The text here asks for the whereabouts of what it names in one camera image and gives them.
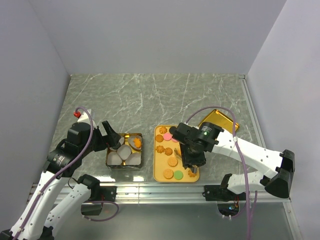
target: orange tray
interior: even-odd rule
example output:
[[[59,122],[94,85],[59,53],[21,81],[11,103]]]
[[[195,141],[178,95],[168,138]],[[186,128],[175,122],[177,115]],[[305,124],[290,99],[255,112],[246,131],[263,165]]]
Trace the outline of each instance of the orange tray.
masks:
[[[154,155],[153,155],[153,177],[157,182],[166,182],[166,183],[194,183],[196,182],[200,177],[199,168],[197,169],[197,173],[194,177],[191,177],[188,175],[189,168],[184,169],[182,166],[182,160],[181,160],[181,153],[180,151],[180,145],[178,142],[174,142],[172,140],[166,141],[163,140],[162,142],[156,141],[157,135],[164,135],[161,134],[159,129],[161,127],[165,127],[167,129],[167,133],[169,133],[170,127],[173,127],[174,125],[158,125],[154,129]],[[159,153],[156,151],[157,146],[163,146],[164,148],[171,148],[173,153],[171,155],[166,155],[164,152]],[[178,164],[176,166],[169,166],[168,159],[171,157],[175,157],[178,160]],[[175,179],[175,177],[172,177],[171,179],[167,179],[164,177],[164,171],[166,169],[170,169],[173,172],[175,171],[181,171],[183,173],[183,177],[180,180]]]

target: black wire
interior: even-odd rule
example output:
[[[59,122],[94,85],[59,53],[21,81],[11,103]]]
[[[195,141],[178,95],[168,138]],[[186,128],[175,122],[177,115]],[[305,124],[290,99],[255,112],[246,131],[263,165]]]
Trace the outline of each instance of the black wire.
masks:
[[[70,186],[70,179],[73,179],[77,184],[79,183],[75,178],[73,177],[70,177],[69,180],[68,180],[68,186],[71,188],[71,189],[74,189],[74,187]]]

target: red object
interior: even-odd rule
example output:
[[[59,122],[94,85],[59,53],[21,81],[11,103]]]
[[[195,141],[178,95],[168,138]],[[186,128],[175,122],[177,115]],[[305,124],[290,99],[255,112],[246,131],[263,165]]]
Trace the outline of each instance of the red object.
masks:
[[[75,112],[73,113],[73,115],[78,119],[78,118],[80,118],[80,116],[81,116],[81,112],[75,111]]]

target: marble table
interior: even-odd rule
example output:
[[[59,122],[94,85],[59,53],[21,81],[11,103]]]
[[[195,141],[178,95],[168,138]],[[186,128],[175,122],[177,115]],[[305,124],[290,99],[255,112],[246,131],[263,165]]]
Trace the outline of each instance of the marble table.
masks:
[[[141,169],[109,169],[106,151],[92,152],[82,161],[74,177],[89,174],[101,182],[154,183],[154,129],[157,125],[177,125],[202,107],[218,105],[234,111],[240,128],[237,135],[258,143],[237,74],[73,74],[57,122],[50,150],[65,138],[76,122],[77,106],[93,109],[95,122],[108,120],[118,133],[142,133]],[[198,125],[210,110],[191,119]],[[106,134],[101,125],[102,134]],[[207,153],[200,168],[199,183],[219,183],[225,174],[241,174],[240,162],[227,156]]]

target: gray wall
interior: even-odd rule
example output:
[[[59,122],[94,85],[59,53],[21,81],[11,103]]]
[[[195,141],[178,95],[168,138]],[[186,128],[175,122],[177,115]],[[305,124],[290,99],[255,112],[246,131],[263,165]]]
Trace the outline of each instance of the gray wall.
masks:
[[[320,234],[319,13],[318,0],[288,0],[248,74],[267,145],[295,152],[291,197],[306,240]]]
[[[29,0],[73,73],[248,73],[286,0]]]
[[[40,175],[69,75],[27,0],[0,6],[0,230],[26,207]]]

